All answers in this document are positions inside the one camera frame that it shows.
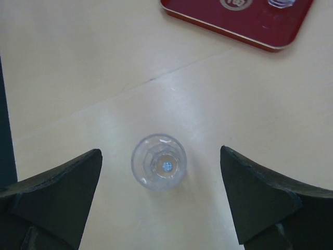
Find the clear glass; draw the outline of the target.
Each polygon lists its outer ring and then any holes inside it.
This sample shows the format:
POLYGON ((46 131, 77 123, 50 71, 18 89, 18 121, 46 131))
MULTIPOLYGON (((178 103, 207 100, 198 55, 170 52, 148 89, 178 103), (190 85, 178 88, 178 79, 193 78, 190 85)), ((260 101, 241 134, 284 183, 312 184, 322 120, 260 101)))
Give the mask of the clear glass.
POLYGON ((131 156, 134 178, 152 191, 165 191, 181 183, 187 170, 187 156, 174 137, 155 133, 143 138, 131 156))
POLYGON ((268 0, 267 3, 275 8, 284 9, 295 4, 296 0, 268 0))

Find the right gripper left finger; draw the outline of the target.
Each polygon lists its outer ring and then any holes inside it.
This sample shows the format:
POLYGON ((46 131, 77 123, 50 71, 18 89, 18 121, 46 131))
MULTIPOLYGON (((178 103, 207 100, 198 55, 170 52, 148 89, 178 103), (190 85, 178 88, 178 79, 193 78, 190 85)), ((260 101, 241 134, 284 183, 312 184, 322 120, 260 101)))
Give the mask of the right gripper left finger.
POLYGON ((93 149, 1 188, 1 249, 79 249, 101 167, 93 149))

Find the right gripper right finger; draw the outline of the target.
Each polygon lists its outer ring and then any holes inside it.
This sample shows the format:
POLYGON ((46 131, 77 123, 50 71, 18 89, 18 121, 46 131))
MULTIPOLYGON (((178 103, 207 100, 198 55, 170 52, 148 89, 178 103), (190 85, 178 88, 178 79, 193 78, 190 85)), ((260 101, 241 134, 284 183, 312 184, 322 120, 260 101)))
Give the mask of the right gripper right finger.
POLYGON ((227 146, 221 174, 245 249, 332 249, 332 191, 263 167, 227 146))

